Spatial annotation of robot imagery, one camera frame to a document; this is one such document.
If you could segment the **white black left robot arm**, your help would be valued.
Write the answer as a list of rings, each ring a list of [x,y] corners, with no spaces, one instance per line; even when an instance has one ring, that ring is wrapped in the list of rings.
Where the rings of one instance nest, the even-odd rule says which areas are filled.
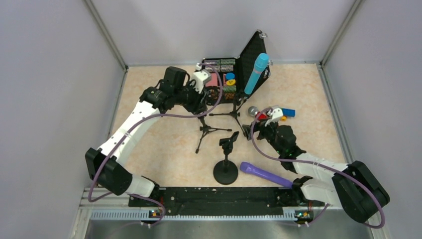
[[[149,87],[139,98],[129,117],[99,148],[89,148],[85,154],[89,177],[115,195],[136,194],[150,197],[157,184],[136,176],[126,169],[135,146],[148,129],[174,106],[183,106],[198,116],[206,111],[206,83],[212,79],[206,70],[189,75],[170,66],[155,87]]]

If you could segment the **cyan toy microphone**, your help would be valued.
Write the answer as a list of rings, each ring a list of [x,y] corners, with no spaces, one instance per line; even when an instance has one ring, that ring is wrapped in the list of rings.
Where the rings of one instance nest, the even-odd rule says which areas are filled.
[[[260,53],[255,62],[252,69],[252,72],[248,78],[247,84],[244,88],[244,93],[246,95],[251,95],[255,86],[258,83],[259,78],[261,77],[262,72],[266,69],[269,61],[269,56],[266,53]]]

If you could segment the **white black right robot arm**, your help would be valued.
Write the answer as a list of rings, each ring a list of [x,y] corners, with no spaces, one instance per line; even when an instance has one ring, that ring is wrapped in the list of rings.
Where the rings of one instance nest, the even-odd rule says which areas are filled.
[[[267,141],[278,153],[284,169],[302,175],[293,182],[300,197],[342,207],[358,223],[389,204],[389,194],[365,163],[336,163],[313,156],[298,147],[289,125],[262,121],[244,124],[242,129],[248,140],[257,132],[257,139]]]

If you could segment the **black tripod stand with pop filter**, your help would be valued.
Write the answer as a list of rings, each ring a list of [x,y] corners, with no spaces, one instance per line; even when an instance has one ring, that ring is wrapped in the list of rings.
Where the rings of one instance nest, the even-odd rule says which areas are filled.
[[[205,98],[205,103],[208,106],[213,106],[216,103],[216,101],[218,99],[218,96],[219,96],[219,87],[217,87],[217,86],[209,86],[209,87],[206,87],[205,90],[206,90],[206,94],[207,94],[206,95],[206,98]],[[206,116],[202,116],[202,117],[199,117],[198,118],[199,121],[200,121],[200,123],[201,123],[201,126],[200,126],[199,130],[202,132],[202,136],[201,136],[201,138],[199,140],[199,143],[198,143],[198,146],[196,148],[195,154],[198,154],[198,152],[200,150],[201,143],[203,141],[203,138],[205,136],[207,136],[208,134],[210,134],[212,132],[215,132],[215,131],[219,131],[219,130],[227,131],[227,132],[232,132],[232,129],[230,129],[230,128],[217,128],[217,127],[211,127],[211,126],[209,126],[205,122],[205,117]]]

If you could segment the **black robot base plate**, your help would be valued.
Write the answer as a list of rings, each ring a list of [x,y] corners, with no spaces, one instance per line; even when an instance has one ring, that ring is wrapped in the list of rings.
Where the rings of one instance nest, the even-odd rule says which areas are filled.
[[[282,187],[166,187],[151,195],[169,216],[281,215],[284,207],[323,206]]]

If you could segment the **black tripod microphone stand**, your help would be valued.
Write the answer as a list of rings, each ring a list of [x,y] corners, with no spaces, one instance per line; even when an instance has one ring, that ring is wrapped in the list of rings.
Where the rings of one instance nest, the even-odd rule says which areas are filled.
[[[243,135],[245,137],[247,137],[247,133],[244,130],[242,124],[239,121],[239,117],[240,117],[240,109],[241,107],[246,103],[248,97],[244,94],[244,93],[236,93],[234,95],[233,98],[233,109],[232,111],[228,112],[228,113],[219,113],[219,114],[214,114],[214,113],[210,113],[209,116],[213,117],[213,116],[231,116],[232,118],[235,119],[236,123],[238,124],[238,126],[240,127]]]

